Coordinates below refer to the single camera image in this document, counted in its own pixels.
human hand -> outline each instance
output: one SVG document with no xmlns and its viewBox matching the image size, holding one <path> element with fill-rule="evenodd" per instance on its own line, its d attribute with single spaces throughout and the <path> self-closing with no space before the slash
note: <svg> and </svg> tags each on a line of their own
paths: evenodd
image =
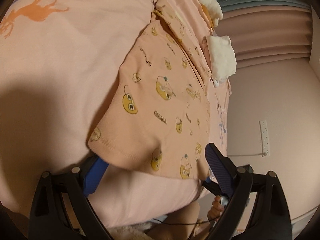
<svg viewBox="0 0 320 240">
<path fill-rule="evenodd" d="M 220 201 L 220 196 L 216 196 L 214 198 L 214 201 L 212 202 L 212 208 L 210 208 L 207 215 L 209 220 L 215 219 L 216 222 L 219 220 L 219 217 L 224 211 L 224 207 L 220 204 Z"/>
</svg>

cartoon eye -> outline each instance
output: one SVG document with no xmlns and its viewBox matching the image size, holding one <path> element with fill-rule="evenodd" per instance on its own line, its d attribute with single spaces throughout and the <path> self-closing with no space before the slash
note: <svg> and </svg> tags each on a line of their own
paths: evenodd
<svg viewBox="0 0 320 240">
<path fill-rule="evenodd" d="M 128 104 L 128 108 L 133 111 L 134 110 L 134 105 L 132 103 Z"/>
<path fill-rule="evenodd" d="M 129 101 L 132 101 L 132 96 L 131 96 L 130 94 L 127 94 L 127 99 L 128 99 Z"/>
</svg>

orange animal print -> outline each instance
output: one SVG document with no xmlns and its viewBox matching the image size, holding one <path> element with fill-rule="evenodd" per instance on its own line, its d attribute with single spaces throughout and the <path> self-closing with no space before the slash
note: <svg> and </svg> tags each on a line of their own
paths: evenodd
<svg viewBox="0 0 320 240">
<path fill-rule="evenodd" d="M 69 10 L 69 7 L 64 10 L 54 8 L 53 6 L 56 4 L 57 0 L 54 0 L 54 2 L 45 6 L 40 6 L 38 4 L 41 1 L 42 0 L 34 0 L 31 4 L 28 4 L 17 11 L 13 9 L 7 17 L 3 18 L 2 22 L 0 23 L 0 35 L 4 34 L 8 28 L 10 28 L 9 32 L 4 35 L 5 39 L 8 38 L 12 33 L 15 20 L 20 15 L 26 16 L 35 22 L 42 22 L 53 12 L 67 12 Z"/>
</svg>

mattress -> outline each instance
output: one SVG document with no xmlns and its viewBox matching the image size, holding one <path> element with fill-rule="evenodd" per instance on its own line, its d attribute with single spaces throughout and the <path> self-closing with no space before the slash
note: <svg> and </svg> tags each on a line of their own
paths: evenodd
<svg viewBox="0 0 320 240">
<path fill-rule="evenodd" d="M 108 109 L 118 86 L 118 69 L 150 22 L 155 1 L 15 0 L 9 8 L 0 25 L 4 206 L 28 216 L 42 172 L 64 172 L 89 155 L 87 139 Z M 187 35 L 202 48 L 209 29 L 199 2 L 167 1 Z M 209 141 L 224 155 L 230 93 L 228 82 L 218 88 L 211 82 L 207 95 L 212 113 Z M 169 213 L 205 194 L 198 180 L 108 170 L 89 196 L 106 227 Z M 148 196 L 145 187 L 150 189 Z"/>
</svg>

electrical outlet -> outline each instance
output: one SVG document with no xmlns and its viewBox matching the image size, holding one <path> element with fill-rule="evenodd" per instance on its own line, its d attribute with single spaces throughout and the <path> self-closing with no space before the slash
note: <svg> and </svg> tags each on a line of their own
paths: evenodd
<svg viewBox="0 0 320 240">
<path fill-rule="evenodd" d="M 259 121 L 260 122 L 260 131 L 261 131 L 261 140 L 262 140 L 262 153 L 264 156 L 270 156 L 270 148 L 269 148 L 269 133 L 267 121 Z"/>
</svg>

